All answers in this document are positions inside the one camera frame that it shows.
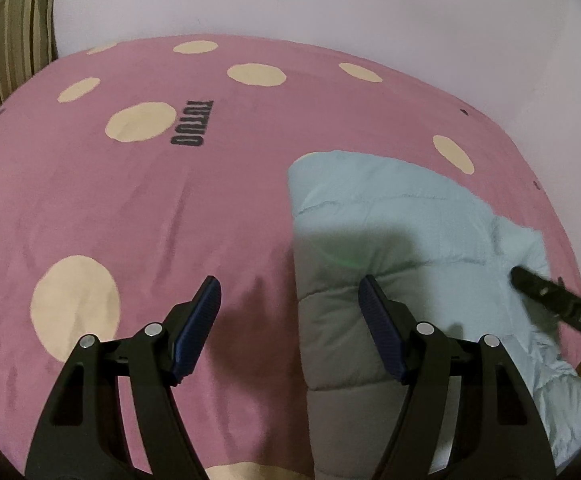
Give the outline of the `pink polka dot bedsheet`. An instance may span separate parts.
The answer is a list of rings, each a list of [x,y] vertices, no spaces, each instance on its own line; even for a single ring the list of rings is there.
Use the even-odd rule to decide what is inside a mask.
[[[399,158],[539,230],[575,288],[538,177],[488,116],[324,48],[235,36],[66,56],[0,108],[0,449],[25,465],[78,338],[133,335],[219,278],[222,307],[174,395],[208,467],[312,474],[287,170],[314,152]]]

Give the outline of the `light blue puffer jacket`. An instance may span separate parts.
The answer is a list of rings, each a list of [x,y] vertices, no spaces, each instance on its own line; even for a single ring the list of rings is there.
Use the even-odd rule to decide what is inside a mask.
[[[563,358],[556,318],[509,279],[515,266],[549,275],[539,232],[498,216],[455,181],[398,159],[310,154],[290,166],[288,187],[318,478],[370,478],[405,400],[359,308],[367,275],[447,336],[497,336],[533,397],[556,466],[574,459],[581,378]]]

